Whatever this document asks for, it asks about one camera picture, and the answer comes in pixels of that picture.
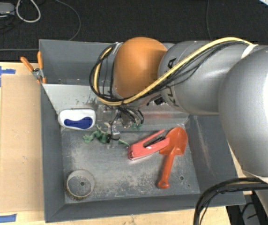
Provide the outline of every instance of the orange plastic shovel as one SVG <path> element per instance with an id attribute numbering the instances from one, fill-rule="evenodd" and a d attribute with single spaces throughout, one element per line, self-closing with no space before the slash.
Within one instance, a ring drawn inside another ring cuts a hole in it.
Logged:
<path id="1" fill-rule="evenodd" d="M 167 158 L 164 164 L 162 177 L 157 184 L 159 188 L 163 189 L 170 187 L 168 179 L 170 177 L 172 163 L 175 155 L 178 156 L 184 155 L 188 142 L 187 133 L 181 127 L 173 128 L 171 131 L 168 132 L 165 138 L 169 138 L 170 143 L 165 148 L 159 151 L 159 154 L 167 155 Z"/>

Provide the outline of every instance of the gray tray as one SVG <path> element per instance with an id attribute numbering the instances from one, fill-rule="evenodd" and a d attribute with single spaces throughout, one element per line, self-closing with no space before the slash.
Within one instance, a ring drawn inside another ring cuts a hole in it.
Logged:
<path id="1" fill-rule="evenodd" d="M 188 116 L 168 105 L 144 107 L 141 131 L 119 129 L 130 144 L 162 128 L 186 129 L 188 146 L 183 156 L 175 157 L 169 189 L 156 187 L 164 156 L 155 153 L 131 161 L 126 148 L 116 142 L 85 144 L 82 137 L 91 131 L 63 129 L 57 115 L 64 109 L 99 106 L 89 90 L 88 76 L 108 44 L 40 40 L 39 45 L 48 79 L 41 86 L 46 222 L 191 209 L 207 188 L 237 177 L 219 117 Z M 110 56 L 109 67 L 113 60 Z M 97 115 L 97 122 L 102 119 Z M 95 179 L 93 192 L 81 201 L 70 199 L 65 191 L 68 175 L 78 169 L 90 171 Z M 210 205 L 244 203 L 242 193 L 233 193 L 218 195 Z"/>

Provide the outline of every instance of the red stapler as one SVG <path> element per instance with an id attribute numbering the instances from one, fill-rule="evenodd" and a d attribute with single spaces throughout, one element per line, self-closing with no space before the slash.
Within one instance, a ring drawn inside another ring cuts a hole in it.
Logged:
<path id="1" fill-rule="evenodd" d="M 161 136 L 156 139 L 156 137 L 162 134 L 164 131 L 165 129 L 131 145 L 128 148 L 129 159 L 135 160 L 135 159 L 143 158 L 166 147 L 170 142 L 169 137 L 165 138 L 164 136 Z"/>

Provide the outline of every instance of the wooden table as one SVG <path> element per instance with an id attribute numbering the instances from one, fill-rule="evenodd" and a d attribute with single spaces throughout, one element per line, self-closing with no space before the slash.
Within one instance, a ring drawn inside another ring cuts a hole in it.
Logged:
<path id="1" fill-rule="evenodd" d="M 26 68 L 22 63 L 4 63 L 0 62 L 0 66 L 3 69 L 13 68 L 20 69 L 23 72 L 27 72 Z M 42 225 L 44 222 L 44 212 L 43 210 L 34 211 L 16 211 L 17 218 L 14 224 L 24 225 Z M 62 225 L 192 225 L 193 223 L 194 210 L 179 210 L 170 212 L 160 212 L 160 213 L 149 213 L 143 215 L 131 215 L 131 216 L 121 216 L 121 217 L 107 217 L 98 219 L 88 219 L 82 221 L 70 221 L 70 222 L 60 222 L 58 224 Z M 214 207 L 209 208 L 206 216 L 203 220 L 203 225 L 229 225 L 229 218 L 225 207 Z"/>

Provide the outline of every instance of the black cord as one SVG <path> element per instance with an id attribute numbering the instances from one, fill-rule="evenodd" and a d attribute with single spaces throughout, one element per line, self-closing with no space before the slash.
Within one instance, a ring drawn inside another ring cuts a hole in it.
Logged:
<path id="1" fill-rule="evenodd" d="M 209 29 L 209 22 L 208 22 L 208 14 L 209 14 L 209 2 L 210 0 L 208 0 L 207 2 L 207 9 L 206 9 L 206 26 L 207 26 L 207 32 L 208 32 L 208 35 L 209 35 L 209 39 L 210 41 L 212 41 L 212 36 L 211 36 L 211 33 L 210 33 L 210 29 Z"/>
<path id="2" fill-rule="evenodd" d="M 79 16 L 79 14 L 77 13 L 77 11 L 72 7 L 72 6 L 70 6 L 70 5 L 68 5 L 68 4 L 66 4 L 66 3 L 64 3 L 64 2 L 61 2 L 61 1 L 59 1 L 59 0 L 54 0 L 54 1 L 56 1 L 56 2 L 58 2 L 58 3 L 60 3 L 60 4 L 62 4 L 62 5 L 65 5 L 65 6 L 67 6 L 67 7 L 69 7 L 70 9 L 72 9 L 74 12 L 75 12 L 75 14 L 77 15 L 77 18 L 78 18 L 78 21 L 79 21 L 79 27 L 78 27 L 78 30 L 77 30 L 77 32 L 68 40 L 68 41 L 71 41 L 71 40 L 73 40 L 78 34 L 79 34 L 79 32 L 80 32 L 80 30 L 81 30 L 81 18 L 80 18 L 80 16 Z M 0 33 L 5 33 L 5 32 L 8 32 L 8 31 L 10 31 L 10 30 L 12 30 L 13 28 L 15 28 L 17 25 L 13 25 L 12 26 L 12 28 L 10 28 L 10 29 L 7 29 L 7 30 L 5 30 L 5 31 L 0 31 Z M 39 49 L 38 48 L 30 48 L 30 49 L 27 49 L 27 48 L 2 48 L 2 49 L 0 49 L 0 52 L 13 52 L 13 51 L 39 51 Z"/>
<path id="3" fill-rule="evenodd" d="M 209 0 L 207 2 L 207 9 L 206 9 L 206 26 L 207 26 L 207 32 L 208 32 L 208 35 L 209 35 L 209 39 L 210 39 L 210 41 L 212 41 L 211 33 L 210 33 L 210 30 L 209 30 L 208 13 L 209 13 Z"/>
<path id="4" fill-rule="evenodd" d="M 205 213 L 207 212 L 207 209 L 208 209 L 208 207 L 209 207 L 209 204 L 210 204 L 210 202 L 212 201 L 212 199 L 216 196 L 217 194 L 214 194 L 207 202 L 206 202 L 206 208 L 205 208 L 205 210 L 204 210 L 204 212 L 203 212 L 203 215 L 202 215 L 202 217 L 201 217 L 201 219 L 200 219 L 200 224 L 202 223 L 202 221 L 203 221 L 203 219 L 204 219 L 204 216 L 205 216 Z"/>
<path id="5" fill-rule="evenodd" d="M 193 225 L 200 225 L 199 217 L 202 210 L 209 206 L 209 203 L 217 194 L 225 194 L 227 192 L 238 192 L 238 191 L 255 191 L 264 189 L 268 189 L 268 184 L 259 178 L 236 178 L 221 182 L 208 188 L 200 196 L 196 204 L 194 211 Z"/>
<path id="6" fill-rule="evenodd" d="M 108 73 L 108 57 L 106 58 L 106 72 L 105 72 L 105 78 L 104 78 L 104 82 L 103 82 L 103 94 L 105 93 L 105 83 L 106 83 L 106 79 L 107 79 L 107 73 Z"/>
<path id="7" fill-rule="evenodd" d="M 60 4 L 64 5 L 64 6 L 67 6 L 68 8 L 70 8 L 71 10 L 73 10 L 74 13 L 75 13 L 75 14 L 77 15 L 77 17 L 78 17 L 78 20 L 79 20 L 79 27 L 78 27 L 77 32 L 76 32 L 76 33 L 69 39 L 69 41 L 71 41 L 71 40 L 73 40 L 73 39 L 79 34 L 79 32 L 80 32 L 80 30 L 81 30 L 81 18 L 80 18 L 80 16 L 79 16 L 79 14 L 77 13 L 77 11 L 76 11 L 72 6 L 70 6 L 70 5 L 68 5 L 68 4 L 64 3 L 64 2 L 61 2 L 61 1 L 59 1 L 59 0 L 54 0 L 54 1 L 60 3 Z"/>

